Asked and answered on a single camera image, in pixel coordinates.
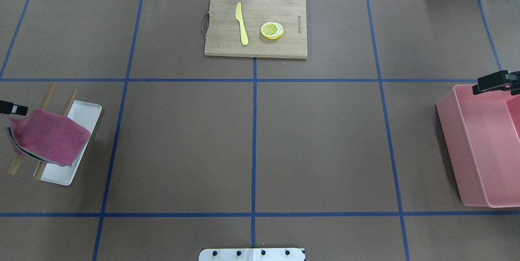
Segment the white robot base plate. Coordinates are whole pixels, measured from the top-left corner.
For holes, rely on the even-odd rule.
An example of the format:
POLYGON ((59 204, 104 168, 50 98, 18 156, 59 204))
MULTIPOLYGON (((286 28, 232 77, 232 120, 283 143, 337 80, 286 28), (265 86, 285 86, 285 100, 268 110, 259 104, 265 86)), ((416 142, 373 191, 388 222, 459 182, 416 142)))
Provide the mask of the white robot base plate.
POLYGON ((304 248, 208 248, 199 261, 305 261, 304 248))

